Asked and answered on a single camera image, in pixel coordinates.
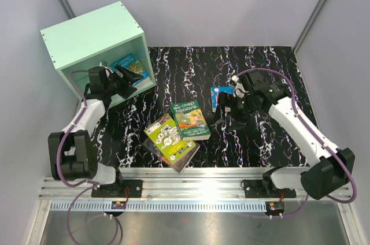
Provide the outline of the blue 26-storey treehouse book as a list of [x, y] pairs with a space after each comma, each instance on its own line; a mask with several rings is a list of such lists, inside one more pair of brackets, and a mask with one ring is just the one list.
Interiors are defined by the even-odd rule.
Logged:
[[121, 58], [121, 59], [119, 59], [115, 62], [112, 62], [110, 64], [110, 68], [114, 72], [117, 72], [117, 70], [114, 67], [116, 64], [119, 64], [119, 65], [123, 66], [124, 68], [126, 68], [126, 69], [128, 69], [128, 70], [130, 70], [134, 73], [143, 75], [142, 80], [137, 81], [136, 83], [132, 83], [133, 87], [135, 87], [137, 89], [140, 89], [142, 86], [144, 86], [146, 84], [149, 84], [151, 82], [149, 74], [144, 69], [144, 67], [141, 65], [141, 63], [137, 60], [137, 58], [135, 57], [134, 54], [130, 53], [130, 54], [124, 56], [123, 58]]

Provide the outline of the green 104-storey treehouse book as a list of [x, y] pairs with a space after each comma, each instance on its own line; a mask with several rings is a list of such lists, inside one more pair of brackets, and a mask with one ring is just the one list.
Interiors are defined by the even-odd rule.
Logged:
[[171, 104], [171, 112], [181, 140], [208, 140], [210, 129], [197, 101]]

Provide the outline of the lime green paperback book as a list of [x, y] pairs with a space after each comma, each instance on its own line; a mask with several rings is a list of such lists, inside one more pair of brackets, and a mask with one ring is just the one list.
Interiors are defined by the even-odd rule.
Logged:
[[193, 141], [183, 141], [175, 121], [169, 114], [149, 125], [145, 134], [170, 162], [175, 164], [196, 148]]

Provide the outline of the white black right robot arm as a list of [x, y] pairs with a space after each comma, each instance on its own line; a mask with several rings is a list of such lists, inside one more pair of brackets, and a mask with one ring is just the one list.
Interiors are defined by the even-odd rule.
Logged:
[[262, 72], [262, 68], [253, 68], [232, 77], [233, 92], [217, 95], [212, 125], [223, 123], [229, 115], [234, 129], [243, 128], [251, 124], [256, 112], [265, 112], [289, 134], [309, 165], [270, 169], [257, 188], [268, 197], [285, 190], [303, 190], [315, 200], [328, 197], [339, 203], [352, 203], [357, 197], [352, 176], [354, 153], [349, 148], [340, 149], [315, 127], [298, 107], [288, 79], [270, 83]]

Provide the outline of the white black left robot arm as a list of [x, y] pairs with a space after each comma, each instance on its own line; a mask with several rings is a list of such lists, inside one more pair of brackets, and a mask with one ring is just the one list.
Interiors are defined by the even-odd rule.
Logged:
[[137, 91], [134, 84], [143, 76], [119, 64], [114, 69], [95, 66], [86, 72], [89, 81], [85, 89], [79, 91], [82, 96], [80, 109], [63, 130], [48, 137], [51, 174], [67, 187], [89, 183], [96, 190], [105, 190], [110, 196], [118, 197], [124, 192], [122, 176], [118, 168], [98, 162], [91, 135], [113, 96], [128, 98]]

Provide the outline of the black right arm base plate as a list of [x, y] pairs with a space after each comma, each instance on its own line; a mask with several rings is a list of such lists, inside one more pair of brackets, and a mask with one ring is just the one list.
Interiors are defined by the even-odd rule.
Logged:
[[245, 198], [296, 198], [297, 194], [289, 188], [278, 189], [268, 180], [241, 181], [241, 187], [245, 192]]

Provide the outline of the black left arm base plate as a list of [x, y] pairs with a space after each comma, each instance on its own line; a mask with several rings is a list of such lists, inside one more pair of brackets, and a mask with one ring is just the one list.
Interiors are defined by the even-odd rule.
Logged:
[[140, 198], [142, 196], [142, 180], [123, 179], [119, 183], [102, 185], [91, 191], [92, 198]]

